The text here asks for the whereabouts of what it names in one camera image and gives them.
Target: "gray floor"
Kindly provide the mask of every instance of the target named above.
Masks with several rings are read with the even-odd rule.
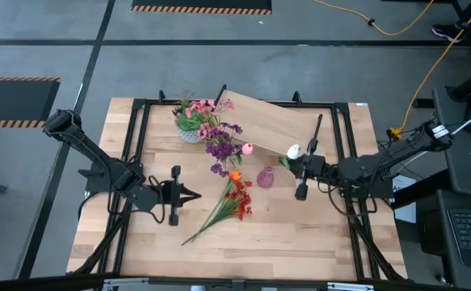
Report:
[[[388,31],[406,26],[422,3],[344,0],[377,19]],[[97,36],[107,0],[16,2],[0,0],[0,39],[79,39]],[[117,0],[107,40],[434,40],[429,26],[451,23],[456,14],[438,4],[411,31],[386,38],[362,19],[333,11],[310,0],[273,0],[273,15],[145,14]],[[71,108],[81,86],[91,46],[0,46],[0,76],[53,76],[62,79],[53,107]],[[102,47],[82,109],[83,128],[99,139],[112,97],[155,98],[194,91],[213,98],[228,88],[260,99],[291,99],[299,91],[306,100],[369,103],[378,139],[402,122],[404,111],[425,73],[444,48],[291,47],[291,46],[107,46]],[[454,85],[471,75],[466,48],[454,48],[424,87]],[[431,118],[415,109],[407,128]],[[15,276],[32,227],[58,144],[35,129],[0,129],[0,280]],[[65,272],[77,225],[77,208],[85,180],[77,169],[90,163],[70,152],[33,276]],[[410,168],[422,176],[444,168],[441,154],[428,154]],[[410,278],[436,284],[441,265],[423,254],[410,227],[398,227]]]

